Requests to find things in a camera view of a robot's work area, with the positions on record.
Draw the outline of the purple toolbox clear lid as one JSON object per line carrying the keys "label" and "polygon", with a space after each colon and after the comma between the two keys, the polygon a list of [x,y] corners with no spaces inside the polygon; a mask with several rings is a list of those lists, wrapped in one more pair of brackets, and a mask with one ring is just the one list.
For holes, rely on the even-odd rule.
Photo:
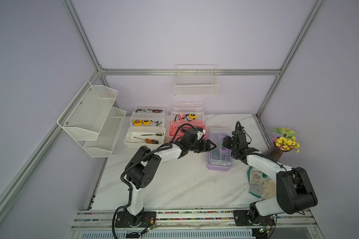
{"label": "purple toolbox clear lid", "polygon": [[211,127],[207,139],[212,141],[216,148],[207,153],[206,167],[209,170],[228,171],[233,165],[231,150],[224,147],[223,140],[230,136],[228,129]]}

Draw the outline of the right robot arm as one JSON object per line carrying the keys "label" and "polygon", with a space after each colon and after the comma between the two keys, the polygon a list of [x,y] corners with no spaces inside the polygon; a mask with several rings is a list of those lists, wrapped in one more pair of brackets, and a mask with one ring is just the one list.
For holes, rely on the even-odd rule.
{"label": "right robot arm", "polygon": [[258,226],[270,216],[302,213],[317,206],[318,199],[307,171],[302,167],[290,167],[274,161],[271,157],[249,147],[246,131],[236,122],[232,136],[223,140],[223,146],[231,150],[233,159],[239,160],[267,175],[276,183],[275,196],[251,203],[246,215],[236,215],[244,225]]}

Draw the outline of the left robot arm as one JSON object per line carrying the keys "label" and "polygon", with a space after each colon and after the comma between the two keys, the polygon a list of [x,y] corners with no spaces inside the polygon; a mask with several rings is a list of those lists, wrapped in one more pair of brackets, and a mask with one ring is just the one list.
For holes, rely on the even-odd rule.
{"label": "left robot arm", "polygon": [[113,238],[118,238],[116,228],[122,226],[146,227],[140,233],[133,232],[134,238],[141,237],[156,226],[156,212],[144,211],[143,189],[152,182],[161,162],[180,159],[190,151],[203,153],[214,150],[217,145],[205,139],[205,134],[206,131],[201,127],[185,123],[178,127],[169,142],[156,149],[142,146],[137,150],[120,176],[120,180],[128,186],[129,197],[128,203],[118,207],[113,215],[111,225]]}

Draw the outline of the pink toolbox clear lid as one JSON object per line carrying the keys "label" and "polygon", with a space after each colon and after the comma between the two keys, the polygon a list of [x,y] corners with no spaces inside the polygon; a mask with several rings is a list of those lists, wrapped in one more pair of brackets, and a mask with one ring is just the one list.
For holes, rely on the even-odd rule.
{"label": "pink toolbox clear lid", "polygon": [[[197,119],[191,121],[189,114],[196,114]],[[171,121],[169,124],[169,137],[173,139],[177,130],[184,124],[184,126],[176,134],[175,139],[184,135],[187,129],[202,127],[206,132],[206,123],[204,120],[204,110],[202,102],[173,102]]]}

